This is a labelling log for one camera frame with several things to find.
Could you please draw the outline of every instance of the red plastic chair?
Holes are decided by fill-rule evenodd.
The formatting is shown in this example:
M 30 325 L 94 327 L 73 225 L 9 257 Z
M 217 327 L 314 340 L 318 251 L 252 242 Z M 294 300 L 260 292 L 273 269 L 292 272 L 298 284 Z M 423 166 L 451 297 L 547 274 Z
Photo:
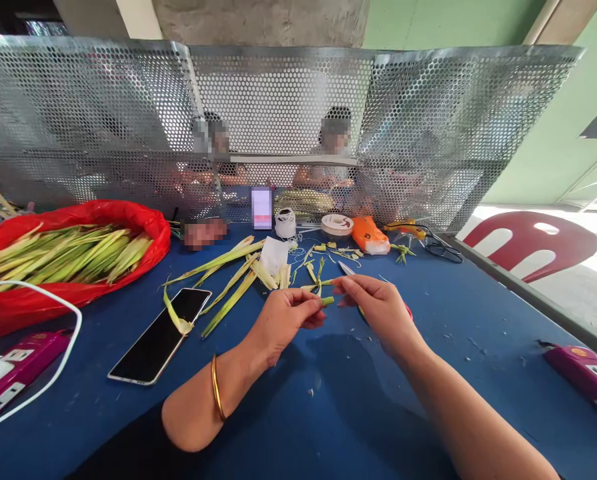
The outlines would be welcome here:
M 537 228 L 537 223 L 551 225 L 558 229 L 558 232 L 551 235 Z M 534 252 L 554 252 L 556 258 L 551 263 L 523 278 L 527 283 L 578 265 L 597 250 L 597 236 L 589 230 L 569 220 L 529 211 L 500 213 L 483 220 L 469 232 L 463 242 L 474 247 L 499 229 L 511 230 L 512 238 L 489 258 L 507 271 L 511 271 Z

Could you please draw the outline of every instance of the green wall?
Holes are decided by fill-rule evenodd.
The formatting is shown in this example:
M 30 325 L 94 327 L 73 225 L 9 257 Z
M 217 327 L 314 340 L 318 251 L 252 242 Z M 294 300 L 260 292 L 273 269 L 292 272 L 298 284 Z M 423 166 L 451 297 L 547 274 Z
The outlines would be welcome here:
M 372 0 L 364 47 L 429 49 L 522 42 L 542 0 Z M 577 45 L 588 48 L 528 134 L 487 203 L 551 204 L 597 162 L 579 134 L 597 115 L 597 12 Z
M 485 202 L 552 204 L 597 162 L 597 139 L 578 137 L 597 116 L 597 12 L 576 44 L 587 52 Z M 575 196 L 591 198 L 595 193 L 597 188 Z
M 364 48 L 423 50 L 521 43 L 544 0 L 372 0 Z

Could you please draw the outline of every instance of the hand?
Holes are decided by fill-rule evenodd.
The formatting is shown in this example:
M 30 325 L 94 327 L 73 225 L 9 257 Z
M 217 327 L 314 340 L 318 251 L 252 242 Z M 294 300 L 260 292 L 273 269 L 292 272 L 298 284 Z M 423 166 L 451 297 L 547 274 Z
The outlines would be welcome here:
M 267 368 L 273 367 L 300 328 L 323 326 L 326 316 L 322 308 L 321 298 L 314 293 L 303 289 L 274 290 L 243 343 L 264 355 Z
M 336 183 L 336 187 L 350 188 L 353 186 L 354 186 L 354 180 L 352 180 L 352 179 L 344 179 L 344 180 L 341 180 L 340 182 Z
M 334 295 L 345 295 L 339 306 L 360 306 L 367 323 L 390 355 L 425 345 L 396 287 L 365 275 L 332 280 Z
M 327 175 L 320 179 L 320 187 L 321 188 L 331 188 L 336 186 L 336 182 L 338 179 L 336 177 L 332 177 L 331 175 Z
M 212 172 L 198 172 L 196 173 L 196 180 L 200 183 L 211 183 L 213 182 L 213 173 Z

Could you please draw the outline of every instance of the phone screen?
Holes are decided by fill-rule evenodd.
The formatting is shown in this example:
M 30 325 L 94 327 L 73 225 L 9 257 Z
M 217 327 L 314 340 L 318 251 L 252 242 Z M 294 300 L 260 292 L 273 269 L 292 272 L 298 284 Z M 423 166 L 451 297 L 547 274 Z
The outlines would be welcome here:
M 179 317 L 193 322 L 209 297 L 211 292 L 206 290 L 182 289 L 171 300 L 171 304 Z M 109 372 L 108 377 L 134 383 L 155 382 L 183 338 L 167 309 L 164 309 Z
M 251 188 L 251 219 L 254 230 L 271 230 L 271 189 Z

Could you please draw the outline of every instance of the gold bangle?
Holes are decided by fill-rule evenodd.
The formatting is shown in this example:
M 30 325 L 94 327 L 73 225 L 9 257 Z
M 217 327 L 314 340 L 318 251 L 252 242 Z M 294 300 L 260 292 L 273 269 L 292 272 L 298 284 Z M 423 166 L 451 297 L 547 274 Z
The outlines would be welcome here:
M 223 405 L 220 403 L 220 393 L 218 392 L 218 380 L 216 379 L 216 354 L 213 354 L 211 359 L 211 381 L 213 383 L 213 398 L 216 400 L 216 408 L 218 410 L 218 416 L 222 422 L 227 420 L 225 412 L 223 412 Z

